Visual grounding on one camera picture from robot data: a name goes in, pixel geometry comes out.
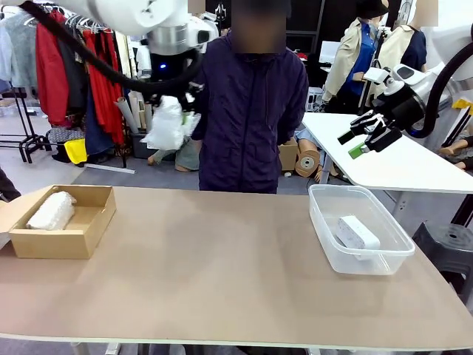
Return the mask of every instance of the jacket zipper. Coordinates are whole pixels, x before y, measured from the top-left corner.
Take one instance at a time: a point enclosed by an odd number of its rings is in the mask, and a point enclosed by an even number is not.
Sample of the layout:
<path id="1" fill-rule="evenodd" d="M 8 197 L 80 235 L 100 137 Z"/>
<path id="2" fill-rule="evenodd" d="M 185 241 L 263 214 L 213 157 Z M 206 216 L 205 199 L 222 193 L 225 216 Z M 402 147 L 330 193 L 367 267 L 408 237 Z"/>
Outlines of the jacket zipper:
<path id="1" fill-rule="evenodd" d="M 246 112 L 245 118 L 245 130 L 243 131 L 243 148 L 242 148 L 242 162 L 241 162 L 241 169 L 239 173 L 239 182 L 238 182 L 238 191 L 242 188 L 242 181 L 243 181 L 243 163 L 245 161 L 245 153 L 246 153 L 246 133 L 248 131 L 248 119 L 250 117 L 251 107 L 253 106 L 253 91 L 254 91 L 254 82 L 256 77 L 256 70 L 253 68 L 253 80 L 251 82 L 251 91 L 250 91 L 250 104 L 248 105 L 248 110 Z"/>

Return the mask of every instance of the table top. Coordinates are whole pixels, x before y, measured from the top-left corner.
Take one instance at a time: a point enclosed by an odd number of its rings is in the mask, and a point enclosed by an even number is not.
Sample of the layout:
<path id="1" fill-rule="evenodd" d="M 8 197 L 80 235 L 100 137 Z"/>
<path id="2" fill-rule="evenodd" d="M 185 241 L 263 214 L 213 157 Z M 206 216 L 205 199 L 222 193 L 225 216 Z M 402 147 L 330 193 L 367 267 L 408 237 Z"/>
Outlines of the table top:
<path id="1" fill-rule="evenodd" d="M 0 337 L 437 350 L 473 317 L 417 251 L 391 277 L 337 274 L 309 198 L 115 188 L 91 260 L 0 251 Z"/>
<path id="2" fill-rule="evenodd" d="M 348 152 L 366 135 L 345 145 L 338 137 L 350 130 L 355 115 L 306 113 L 304 125 L 319 146 L 355 185 L 368 189 L 473 193 L 473 177 L 412 139 L 403 136 L 383 152 L 370 152 L 353 160 Z"/>

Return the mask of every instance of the red garment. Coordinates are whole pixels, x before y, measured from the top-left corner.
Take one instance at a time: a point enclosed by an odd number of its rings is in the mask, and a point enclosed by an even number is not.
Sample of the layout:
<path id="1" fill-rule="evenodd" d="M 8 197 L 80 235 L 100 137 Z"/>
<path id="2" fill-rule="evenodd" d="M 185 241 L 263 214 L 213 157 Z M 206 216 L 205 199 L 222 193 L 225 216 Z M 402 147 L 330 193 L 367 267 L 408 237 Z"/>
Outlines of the red garment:
<path id="1" fill-rule="evenodd" d="M 106 54 L 104 50 L 97 54 L 96 48 L 101 47 L 108 50 L 112 59 L 113 69 L 120 70 L 111 33 L 95 35 L 90 31 L 84 31 L 84 38 L 87 47 L 102 61 L 107 61 Z M 115 106 L 115 102 L 123 96 L 122 88 L 119 84 L 113 84 L 109 79 L 105 78 L 94 66 L 89 65 L 88 68 L 98 123 L 105 132 L 112 136 L 114 143 L 123 144 L 125 140 L 123 136 L 122 115 Z"/>
<path id="2" fill-rule="evenodd" d="M 51 18 L 61 23 L 66 21 L 59 11 L 52 11 Z M 69 84 L 59 51 L 58 40 L 42 24 L 36 29 L 36 71 L 41 109 L 48 120 L 56 126 L 69 126 L 66 119 Z"/>

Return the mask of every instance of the floor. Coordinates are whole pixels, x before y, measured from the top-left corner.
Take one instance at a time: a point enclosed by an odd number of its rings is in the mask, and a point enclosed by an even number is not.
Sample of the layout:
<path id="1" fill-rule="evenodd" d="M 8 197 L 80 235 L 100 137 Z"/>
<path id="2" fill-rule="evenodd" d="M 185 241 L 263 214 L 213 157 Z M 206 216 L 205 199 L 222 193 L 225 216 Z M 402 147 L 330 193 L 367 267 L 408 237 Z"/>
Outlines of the floor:
<path id="1" fill-rule="evenodd" d="M 33 116 L 32 122 L 38 134 L 44 134 L 50 127 L 42 115 Z M 21 134 L 20 120 L 17 116 L 2 116 L 0 112 L 0 134 Z M 163 162 L 160 166 L 147 166 L 145 160 L 128 159 L 128 168 L 136 170 L 130 175 L 118 172 L 108 172 L 97 169 L 81 169 L 72 164 L 54 161 L 50 152 L 38 151 L 33 154 L 33 164 L 21 161 L 18 150 L 0 148 L 0 166 L 23 194 L 35 191 L 54 183 L 133 186 L 164 189 L 198 189 L 197 173 L 180 173 L 174 170 L 174 164 Z M 107 163 L 110 166 L 121 167 L 121 160 L 115 159 Z M 330 183 L 344 184 L 332 179 Z M 299 176 L 282 177 L 279 180 L 278 193 L 281 195 L 305 195 L 309 180 Z M 377 198 L 392 210 L 395 203 L 385 192 L 374 191 Z M 436 220 L 439 223 L 449 223 L 463 201 L 461 195 L 415 194 L 404 214 L 401 225 L 408 234 L 413 235 L 419 225 L 425 220 Z M 91 355 L 104 354 L 106 345 L 90 345 Z M 136 354 L 136 345 L 124 345 L 121 354 Z M 179 346 L 172 348 L 172 355 L 183 355 Z M 67 343 L 24 342 L 0 339 L 0 355 L 46 355 L 72 354 Z M 371 355 L 373 352 L 358 351 L 358 355 Z M 213 347 L 205 355 L 241 355 L 235 348 Z M 313 355 L 350 355 L 348 351 L 317 351 Z"/>

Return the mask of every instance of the brown table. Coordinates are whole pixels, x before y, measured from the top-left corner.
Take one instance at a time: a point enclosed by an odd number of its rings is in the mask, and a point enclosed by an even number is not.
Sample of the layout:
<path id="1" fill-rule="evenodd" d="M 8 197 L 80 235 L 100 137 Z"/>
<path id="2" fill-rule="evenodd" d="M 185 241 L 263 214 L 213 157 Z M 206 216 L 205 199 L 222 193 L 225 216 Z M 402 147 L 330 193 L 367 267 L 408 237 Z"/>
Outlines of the brown table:
<path id="1" fill-rule="evenodd" d="M 337 274 L 308 197 L 115 188 L 88 261 L 0 251 L 0 333 L 65 342 L 446 350 L 473 318 L 417 251 L 392 277 Z"/>

